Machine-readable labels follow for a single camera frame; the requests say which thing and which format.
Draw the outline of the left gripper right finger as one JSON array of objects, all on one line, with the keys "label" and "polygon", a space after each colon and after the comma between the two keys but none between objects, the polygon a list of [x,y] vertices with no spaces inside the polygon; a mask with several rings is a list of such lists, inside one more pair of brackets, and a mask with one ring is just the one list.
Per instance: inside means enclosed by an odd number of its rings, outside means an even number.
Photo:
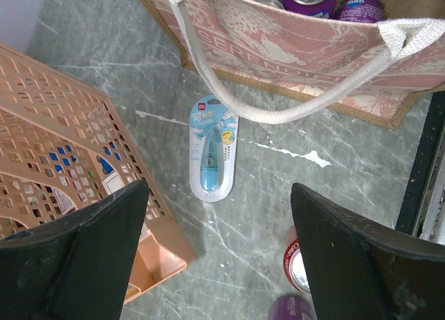
[{"label": "left gripper right finger", "polygon": [[318,319],[443,319],[444,246],[395,231],[301,183],[291,209]]}]

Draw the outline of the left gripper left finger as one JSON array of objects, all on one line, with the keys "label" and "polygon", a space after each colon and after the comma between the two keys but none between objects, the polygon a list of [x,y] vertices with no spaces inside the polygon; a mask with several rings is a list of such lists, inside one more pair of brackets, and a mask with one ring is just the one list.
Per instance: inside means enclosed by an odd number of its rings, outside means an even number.
[{"label": "left gripper left finger", "polygon": [[145,218],[138,180],[1,240],[2,319],[119,319]]}]

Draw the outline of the red cola can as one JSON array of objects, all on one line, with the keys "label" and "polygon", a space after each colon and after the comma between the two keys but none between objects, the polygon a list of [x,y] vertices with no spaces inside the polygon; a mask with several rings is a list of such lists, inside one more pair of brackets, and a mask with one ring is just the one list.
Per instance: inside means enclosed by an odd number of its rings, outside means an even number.
[{"label": "red cola can", "polygon": [[284,10],[284,6],[282,5],[282,3],[279,0],[253,0],[257,3],[260,3],[262,5],[265,6],[270,6],[276,9],[282,9]]},{"label": "red cola can", "polygon": [[282,261],[284,274],[294,288],[310,296],[309,281],[302,259],[300,242],[294,226],[291,226],[286,231],[284,244],[286,246]]}]

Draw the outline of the burlap canvas tote bag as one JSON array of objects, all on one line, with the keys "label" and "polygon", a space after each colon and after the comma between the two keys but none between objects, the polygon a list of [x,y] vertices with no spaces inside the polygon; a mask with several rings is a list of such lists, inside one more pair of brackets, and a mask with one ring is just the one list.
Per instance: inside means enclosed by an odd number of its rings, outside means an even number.
[{"label": "burlap canvas tote bag", "polygon": [[386,0],[375,24],[252,0],[140,0],[184,67],[242,118],[283,124],[325,107],[394,129],[444,89],[444,2]]}]

